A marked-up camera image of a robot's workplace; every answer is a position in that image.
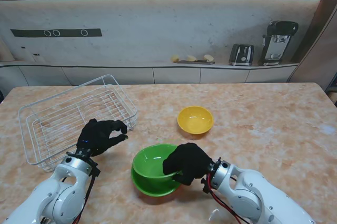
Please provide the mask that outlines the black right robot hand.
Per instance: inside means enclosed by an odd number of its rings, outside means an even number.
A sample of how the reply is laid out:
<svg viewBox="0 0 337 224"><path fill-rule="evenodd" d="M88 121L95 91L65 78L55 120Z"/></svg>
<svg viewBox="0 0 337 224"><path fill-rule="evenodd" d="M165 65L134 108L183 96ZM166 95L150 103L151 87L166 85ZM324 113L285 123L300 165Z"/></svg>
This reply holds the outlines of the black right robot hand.
<svg viewBox="0 0 337 224"><path fill-rule="evenodd" d="M214 165L213 160L195 143L178 145L163 161L163 174L176 173L173 179L190 186L194 179L201 179Z"/></svg>

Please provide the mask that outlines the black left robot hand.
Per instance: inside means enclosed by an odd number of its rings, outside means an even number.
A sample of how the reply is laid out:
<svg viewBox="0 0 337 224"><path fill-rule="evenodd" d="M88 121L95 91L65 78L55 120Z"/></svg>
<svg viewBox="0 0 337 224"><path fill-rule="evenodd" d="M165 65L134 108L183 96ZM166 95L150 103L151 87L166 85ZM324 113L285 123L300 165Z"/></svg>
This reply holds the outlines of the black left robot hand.
<svg viewBox="0 0 337 224"><path fill-rule="evenodd" d="M82 129L76 144L76 154L98 156L128 139L127 126L120 120L91 119Z"/></svg>

